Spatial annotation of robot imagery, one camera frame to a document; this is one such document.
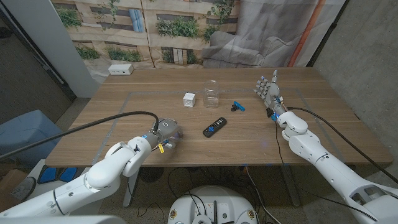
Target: blue chair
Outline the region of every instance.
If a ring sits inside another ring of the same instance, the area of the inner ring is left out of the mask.
[[[33,142],[61,133],[61,130],[40,110],[28,112],[0,125],[0,154],[11,152]],[[59,139],[20,152],[11,157],[27,167],[35,167],[47,158]]]

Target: printed building backdrop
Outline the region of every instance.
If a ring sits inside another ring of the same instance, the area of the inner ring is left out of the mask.
[[[306,66],[344,0],[52,0],[95,80],[134,69]]]

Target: white power strip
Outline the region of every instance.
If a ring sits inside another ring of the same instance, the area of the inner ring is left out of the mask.
[[[131,64],[111,65],[108,68],[111,75],[130,75],[134,68]]]

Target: yellow tag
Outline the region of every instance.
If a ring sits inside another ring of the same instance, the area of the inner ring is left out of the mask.
[[[160,153],[163,153],[163,152],[164,152],[164,149],[163,149],[162,144],[159,144],[159,149],[160,149]]]

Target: concrete wall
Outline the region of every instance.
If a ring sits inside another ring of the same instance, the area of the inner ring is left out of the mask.
[[[314,67],[389,148],[397,176],[398,1],[351,0]]]

